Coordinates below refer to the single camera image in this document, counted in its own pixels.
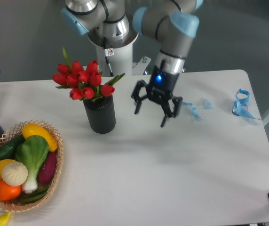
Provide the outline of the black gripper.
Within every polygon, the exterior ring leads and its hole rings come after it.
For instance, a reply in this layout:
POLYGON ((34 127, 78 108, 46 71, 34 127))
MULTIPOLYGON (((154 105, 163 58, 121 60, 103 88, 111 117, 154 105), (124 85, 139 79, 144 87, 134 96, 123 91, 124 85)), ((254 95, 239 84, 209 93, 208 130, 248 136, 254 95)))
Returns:
POLYGON ((183 98, 175 96, 173 94, 174 87, 179 77, 179 73, 168 73, 154 66, 153 72, 149 83, 144 80, 139 80, 133 90, 131 98, 134 100, 135 111, 134 114, 138 114, 142 105, 142 101, 147 97, 150 101, 161 105, 164 118, 160 127, 164 127, 168 118, 175 118, 178 116, 183 98), (140 96, 140 90, 146 88, 147 94, 140 96), (173 108, 171 108, 169 101, 172 101, 173 108))

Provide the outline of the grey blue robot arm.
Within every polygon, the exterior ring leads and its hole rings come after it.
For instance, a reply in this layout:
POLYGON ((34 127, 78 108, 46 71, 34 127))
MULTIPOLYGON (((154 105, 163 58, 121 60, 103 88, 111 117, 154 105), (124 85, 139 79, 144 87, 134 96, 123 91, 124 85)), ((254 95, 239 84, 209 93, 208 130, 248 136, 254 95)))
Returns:
POLYGON ((173 89, 199 26, 193 12, 200 0, 166 0, 155 8, 141 7, 131 16, 122 0, 67 0, 62 17, 78 35, 95 45, 100 69, 107 77, 133 73, 133 43, 139 35, 161 44, 149 82, 138 81, 132 98, 140 109, 145 98, 160 105, 164 118, 178 115, 182 98, 173 89))

